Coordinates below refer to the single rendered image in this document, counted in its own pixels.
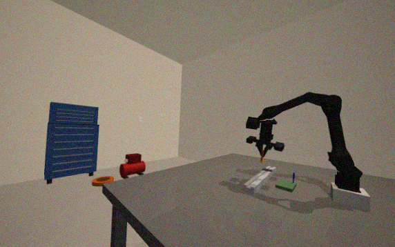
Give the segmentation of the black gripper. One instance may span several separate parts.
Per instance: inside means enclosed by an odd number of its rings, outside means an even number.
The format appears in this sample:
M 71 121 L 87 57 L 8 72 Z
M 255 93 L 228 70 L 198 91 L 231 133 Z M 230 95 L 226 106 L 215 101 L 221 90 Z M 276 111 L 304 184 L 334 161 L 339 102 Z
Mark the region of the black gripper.
M 260 140 L 256 139 L 256 137 L 250 136 L 247 138 L 247 143 L 252 144 L 253 142 L 256 142 L 256 146 L 258 147 L 258 150 L 260 151 L 261 156 L 262 156 L 263 146 L 267 145 L 264 148 L 263 157 L 266 155 L 267 151 L 271 150 L 273 147 L 274 147 L 274 150 L 282 152 L 285 145 L 280 142 L 271 143 L 271 135 L 272 135 L 272 132 L 260 131 Z

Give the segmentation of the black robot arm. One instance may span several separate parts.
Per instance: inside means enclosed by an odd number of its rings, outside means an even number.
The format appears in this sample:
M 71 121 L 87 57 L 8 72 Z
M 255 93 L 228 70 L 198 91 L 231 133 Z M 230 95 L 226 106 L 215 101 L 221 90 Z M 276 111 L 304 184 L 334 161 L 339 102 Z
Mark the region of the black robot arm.
M 340 189 L 361 193 L 360 177 L 363 173 L 355 167 L 353 159 L 345 145 L 345 138 L 340 120 L 342 99 L 339 96 L 306 92 L 282 104 L 265 108 L 258 118 L 248 117 L 246 128 L 257 130 L 260 128 L 261 123 L 260 130 L 262 132 L 272 132 L 273 124 L 277 124 L 276 120 L 261 120 L 272 119 L 281 112 L 306 102 L 321 106 L 322 111 L 327 117 L 332 147 L 331 152 L 328 152 L 329 161 L 337 169 L 335 185 Z

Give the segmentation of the aluminum slotted rail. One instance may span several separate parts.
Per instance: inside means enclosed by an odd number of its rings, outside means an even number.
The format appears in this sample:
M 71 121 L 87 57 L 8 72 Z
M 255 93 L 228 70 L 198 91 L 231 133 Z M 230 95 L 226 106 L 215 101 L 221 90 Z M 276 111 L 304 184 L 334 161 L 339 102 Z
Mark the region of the aluminum slotted rail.
M 263 168 L 262 172 L 244 184 L 243 191 L 256 194 L 259 188 L 264 185 L 275 172 L 275 167 L 270 168 L 270 166 L 268 166 L 267 168 Z

